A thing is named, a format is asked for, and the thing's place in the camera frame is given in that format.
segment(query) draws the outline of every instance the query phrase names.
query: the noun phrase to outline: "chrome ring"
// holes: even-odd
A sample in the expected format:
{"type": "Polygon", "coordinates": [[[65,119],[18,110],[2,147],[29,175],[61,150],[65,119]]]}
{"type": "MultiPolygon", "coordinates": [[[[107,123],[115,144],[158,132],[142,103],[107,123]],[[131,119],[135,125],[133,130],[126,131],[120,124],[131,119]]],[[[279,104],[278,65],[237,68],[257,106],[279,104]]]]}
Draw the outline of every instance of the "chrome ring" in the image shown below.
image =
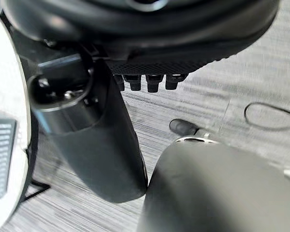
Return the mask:
{"type": "Polygon", "coordinates": [[[206,144],[220,144],[220,142],[215,141],[215,140],[193,137],[193,136],[186,136],[183,138],[179,138],[175,142],[184,142],[184,141],[196,141],[196,142],[203,142],[206,144]]]}
{"type": "Polygon", "coordinates": [[[169,0],[158,0],[151,4],[139,3],[136,0],[126,0],[126,2],[130,7],[137,11],[153,12],[165,7],[168,4],[169,0]]]}

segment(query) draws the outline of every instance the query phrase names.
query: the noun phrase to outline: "black cable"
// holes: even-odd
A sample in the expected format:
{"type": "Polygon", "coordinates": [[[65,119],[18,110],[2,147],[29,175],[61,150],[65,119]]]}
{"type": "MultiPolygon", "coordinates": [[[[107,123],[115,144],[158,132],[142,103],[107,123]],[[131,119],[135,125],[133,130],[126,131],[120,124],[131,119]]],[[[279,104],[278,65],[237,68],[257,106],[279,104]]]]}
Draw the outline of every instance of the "black cable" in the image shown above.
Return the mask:
{"type": "Polygon", "coordinates": [[[244,109],[244,118],[245,118],[245,121],[247,124],[253,126],[253,127],[256,127],[258,129],[261,129],[261,130],[264,130],[264,131],[289,131],[290,130],[290,126],[287,126],[287,127],[279,127],[279,128],[272,128],[272,127],[265,127],[265,126],[262,126],[262,125],[258,125],[258,124],[255,124],[253,122],[251,122],[247,116],[247,110],[253,106],[253,105],[261,105],[261,106],[265,106],[265,107],[268,107],[268,108],[271,108],[271,109],[275,109],[275,110],[278,110],[278,111],[281,111],[283,113],[286,113],[288,115],[290,115],[290,111],[289,110],[286,110],[284,108],[281,108],[281,107],[277,107],[277,106],[274,106],[274,105],[271,105],[271,104],[268,104],[268,103],[264,103],[264,102],[252,102],[250,104],[248,104],[245,109],[244,109]]]}
{"type": "Polygon", "coordinates": [[[50,185],[41,183],[41,182],[36,181],[34,179],[32,179],[31,185],[34,185],[36,187],[41,187],[41,189],[39,191],[37,191],[37,192],[35,192],[35,193],[33,193],[33,194],[25,197],[25,199],[23,200],[23,202],[25,202],[25,201],[31,199],[32,197],[35,197],[35,196],[39,195],[40,193],[45,192],[46,190],[50,189],[50,185]]]}

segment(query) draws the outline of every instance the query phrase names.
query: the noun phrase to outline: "gray carpet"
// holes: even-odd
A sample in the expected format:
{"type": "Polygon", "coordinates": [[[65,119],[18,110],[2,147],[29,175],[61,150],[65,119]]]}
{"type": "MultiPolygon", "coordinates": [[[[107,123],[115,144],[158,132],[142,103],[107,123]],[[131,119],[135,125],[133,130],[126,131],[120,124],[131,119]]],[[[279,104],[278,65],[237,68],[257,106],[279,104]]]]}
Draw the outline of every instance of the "gray carpet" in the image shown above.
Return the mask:
{"type": "MultiPolygon", "coordinates": [[[[214,62],[189,75],[176,91],[149,94],[129,86],[123,92],[139,136],[149,177],[161,152],[177,138],[168,129],[173,118],[188,119],[227,139],[231,145],[290,167],[290,130],[264,131],[249,126],[243,115],[254,101],[290,110],[290,0],[271,29],[237,56],[214,62]]],[[[268,127],[290,126],[290,116],[254,107],[249,118],[268,127]]],[[[21,205],[1,232],[132,232],[143,198],[110,204],[85,187],[41,135],[35,177],[52,189],[21,205]]]]}

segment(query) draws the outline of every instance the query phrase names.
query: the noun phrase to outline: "black shoe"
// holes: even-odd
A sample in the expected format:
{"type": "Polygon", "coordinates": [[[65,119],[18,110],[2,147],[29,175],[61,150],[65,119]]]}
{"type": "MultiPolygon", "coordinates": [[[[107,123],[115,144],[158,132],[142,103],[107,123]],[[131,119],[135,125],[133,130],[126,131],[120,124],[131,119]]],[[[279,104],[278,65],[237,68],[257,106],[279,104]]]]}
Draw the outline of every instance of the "black shoe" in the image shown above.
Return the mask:
{"type": "Polygon", "coordinates": [[[172,132],[181,136],[195,135],[200,129],[197,125],[182,119],[173,119],[169,127],[172,132]]]}

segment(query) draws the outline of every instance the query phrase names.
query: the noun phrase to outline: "black plastic housing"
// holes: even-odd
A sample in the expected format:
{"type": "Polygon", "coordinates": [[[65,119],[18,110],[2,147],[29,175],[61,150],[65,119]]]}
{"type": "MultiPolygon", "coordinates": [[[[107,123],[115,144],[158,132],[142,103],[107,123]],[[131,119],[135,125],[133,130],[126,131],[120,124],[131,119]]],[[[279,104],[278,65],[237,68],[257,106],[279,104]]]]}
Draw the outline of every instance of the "black plastic housing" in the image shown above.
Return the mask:
{"type": "Polygon", "coordinates": [[[126,106],[106,70],[103,62],[96,65],[89,91],[70,101],[43,103],[33,77],[29,98],[41,126],[84,183],[101,198],[122,203],[145,194],[147,176],[126,106]]]}

